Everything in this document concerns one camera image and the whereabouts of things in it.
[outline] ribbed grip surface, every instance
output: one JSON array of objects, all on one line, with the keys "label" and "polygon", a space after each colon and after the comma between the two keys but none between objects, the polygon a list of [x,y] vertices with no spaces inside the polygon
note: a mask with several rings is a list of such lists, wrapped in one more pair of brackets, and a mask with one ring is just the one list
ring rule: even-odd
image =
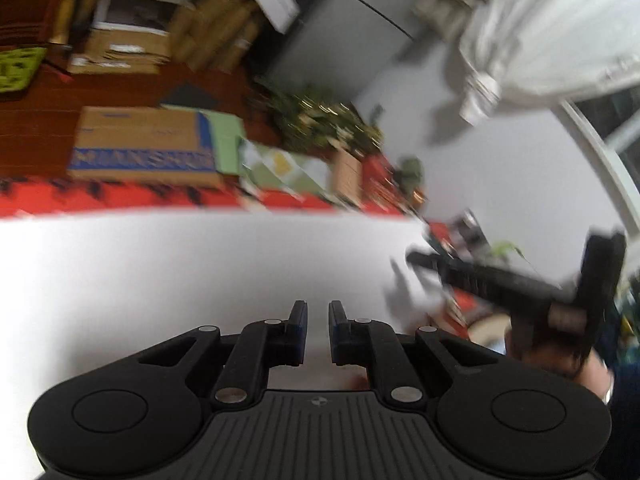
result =
[{"label": "ribbed grip surface", "polygon": [[[47,480],[68,477],[49,472]],[[266,392],[215,416],[183,456],[140,480],[488,480],[451,454],[421,415],[372,392]],[[593,480],[581,475],[577,480]]]}]

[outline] dark cabinet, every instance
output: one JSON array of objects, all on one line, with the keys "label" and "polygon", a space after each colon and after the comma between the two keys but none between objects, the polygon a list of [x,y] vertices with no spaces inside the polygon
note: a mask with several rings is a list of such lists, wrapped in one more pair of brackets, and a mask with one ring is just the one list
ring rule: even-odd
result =
[{"label": "dark cabinet", "polygon": [[0,0],[0,45],[44,43],[58,0]]}]

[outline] person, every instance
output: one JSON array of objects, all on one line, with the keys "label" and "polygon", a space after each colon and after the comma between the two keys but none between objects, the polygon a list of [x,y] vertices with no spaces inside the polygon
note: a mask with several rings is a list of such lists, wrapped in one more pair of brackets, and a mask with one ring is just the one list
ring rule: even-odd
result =
[{"label": "person", "polygon": [[[505,334],[507,355],[562,376],[573,376],[579,363],[557,344],[545,344],[524,354],[514,350],[511,332]],[[592,349],[573,380],[603,399],[611,415],[611,435],[596,471],[607,480],[640,478],[640,364],[603,362]]]}]

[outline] cardboard box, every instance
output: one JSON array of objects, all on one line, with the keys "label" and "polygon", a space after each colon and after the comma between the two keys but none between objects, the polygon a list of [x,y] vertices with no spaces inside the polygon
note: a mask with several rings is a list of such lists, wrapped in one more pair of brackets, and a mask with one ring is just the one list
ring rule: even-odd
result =
[{"label": "cardboard box", "polygon": [[68,167],[74,178],[221,187],[209,121],[158,108],[85,107]]},{"label": "cardboard box", "polygon": [[362,205],[362,165],[344,150],[338,150],[334,160],[334,193],[353,205]]},{"label": "cardboard box", "polygon": [[196,4],[196,15],[191,35],[199,40],[206,36],[209,27],[245,0],[201,0]]},{"label": "cardboard box", "polygon": [[161,105],[169,110],[193,110],[203,114],[210,124],[215,148],[216,170],[219,173],[240,174],[240,144],[246,138],[244,123],[240,117],[201,108],[187,108],[175,105]]},{"label": "cardboard box", "polygon": [[212,68],[231,74],[240,64],[244,54],[260,34],[264,25],[264,16],[260,12],[254,13],[244,24],[240,34],[227,44],[216,56]]},{"label": "cardboard box", "polygon": [[196,40],[189,34],[183,36],[180,45],[174,50],[174,61],[176,63],[184,63],[195,52],[197,46]]},{"label": "cardboard box", "polygon": [[132,30],[92,30],[85,48],[93,62],[116,59],[138,64],[169,61],[168,35]]},{"label": "cardboard box", "polygon": [[189,68],[194,72],[206,67],[216,56],[223,45],[238,35],[252,13],[258,9],[258,4],[249,1],[241,4],[229,12],[207,33],[188,62]]},{"label": "cardboard box", "polygon": [[191,22],[193,21],[195,12],[195,7],[191,4],[180,6],[174,12],[169,26],[166,29],[169,34],[169,46],[171,47],[172,55],[182,42],[182,38],[187,35],[191,28]]}]

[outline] refrigerator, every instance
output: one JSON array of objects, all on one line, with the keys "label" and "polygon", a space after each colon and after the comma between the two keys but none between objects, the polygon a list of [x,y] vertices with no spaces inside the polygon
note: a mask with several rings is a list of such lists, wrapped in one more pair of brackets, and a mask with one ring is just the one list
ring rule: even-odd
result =
[{"label": "refrigerator", "polygon": [[280,89],[312,85],[349,102],[425,28],[416,1],[315,0],[285,36],[261,38],[254,68]]}]

